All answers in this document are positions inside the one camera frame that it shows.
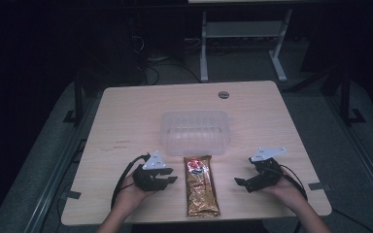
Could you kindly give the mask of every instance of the food wrapper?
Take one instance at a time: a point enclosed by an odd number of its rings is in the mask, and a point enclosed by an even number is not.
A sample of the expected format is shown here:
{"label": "food wrapper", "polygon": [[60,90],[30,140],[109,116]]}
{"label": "food wrapper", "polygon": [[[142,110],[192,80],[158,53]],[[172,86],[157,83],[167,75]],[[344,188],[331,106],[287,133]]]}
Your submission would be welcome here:
{"label": "food wrapper", "polygon": [[184,158],[187,216],[220,216],[210,160],[211,155]]}

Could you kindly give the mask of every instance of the black tape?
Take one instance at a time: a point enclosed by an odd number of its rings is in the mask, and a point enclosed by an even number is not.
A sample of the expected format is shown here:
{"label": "black tape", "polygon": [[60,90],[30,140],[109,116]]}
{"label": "black tape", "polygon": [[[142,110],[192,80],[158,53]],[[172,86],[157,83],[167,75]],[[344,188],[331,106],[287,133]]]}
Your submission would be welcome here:
{"label": "black tape", "polygon": [[60,199],[63,199],[63,200],[66,200],[67,198],[72,198],[72,199],[80,199],[81,197],[81,193],[80,192],[76,192],[76,191],[67,191],[67,192],[64,192],[62,193],[62,195],[60,196]]}
{"label": "black tape", "polygon": [[314,191],[314,190],[320,190],[320,189],[323,189],[324,191],[330,191],[330,190],[332,190],[332,188],[328,184],[308,183],[308,186],[310,186],[310,189],[312,191]]}

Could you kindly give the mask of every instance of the human hand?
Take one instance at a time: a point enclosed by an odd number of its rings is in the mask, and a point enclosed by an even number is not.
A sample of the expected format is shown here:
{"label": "human hand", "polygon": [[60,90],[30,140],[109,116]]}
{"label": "human hand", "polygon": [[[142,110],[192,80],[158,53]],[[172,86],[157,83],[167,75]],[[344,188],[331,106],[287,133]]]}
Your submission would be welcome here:
{"label": "human hand", "polygon": [[263,188],[261,191],[270,193],[277,197],[284,205],[293,211],[307,203],[299,190],[285,178],[280,178],[277,184]]}
{"label": "human hand", "polygon": [[133,172],[123,180],[113,207],[127,216],[132,214],[147,197],[155,193],[155,191],[144,191],[135,185],[132,174]]}
{"label": "human hand", "polygon": [[129,217],[147,197],[155,193],[152,191],[146,192],[137,187],[132,178],[132,174],[133,172],[123,180],[115,205],[98,228],[98,233],[119,232],[126,218]]}

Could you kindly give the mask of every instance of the white controller part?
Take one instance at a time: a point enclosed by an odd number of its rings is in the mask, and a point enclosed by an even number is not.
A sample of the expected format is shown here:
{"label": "white controller part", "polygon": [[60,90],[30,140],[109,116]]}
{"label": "white controller part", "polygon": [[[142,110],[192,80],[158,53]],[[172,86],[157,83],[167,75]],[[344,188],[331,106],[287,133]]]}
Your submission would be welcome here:
{"label": "white controller part", "polygon": [[286,151],[285,148],[259,148],[255,156],[251,157],[251,162],[264,161]]}
{"label": "white controller part", "polygon": [[153,170],[165,168],[166,164],[163,162],[162,156],[158,150],[156,150],[148,159],[148,161],[142,167],[144,170]]}

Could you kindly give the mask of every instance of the white metal frame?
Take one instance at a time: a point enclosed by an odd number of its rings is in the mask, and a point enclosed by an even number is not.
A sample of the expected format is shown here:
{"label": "white metal frame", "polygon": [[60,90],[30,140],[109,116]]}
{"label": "white metal frame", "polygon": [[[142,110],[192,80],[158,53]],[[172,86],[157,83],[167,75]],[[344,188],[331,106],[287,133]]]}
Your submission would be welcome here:
{"label": "white metal frame", "polygon": [[277,45],[269,51],[269,55],[274,65],[280,82],[286,82],[287,76],[279,60],[281,47],[286,37],[292,9],[288,9],[284,20],[278,21],[237,21],[237,22],[208,22],[207,14],[202,14],[202,39],[201,39],[201,82],[208,79],[208,65],[206,54],[207,38],[226,37],[277,37]]}

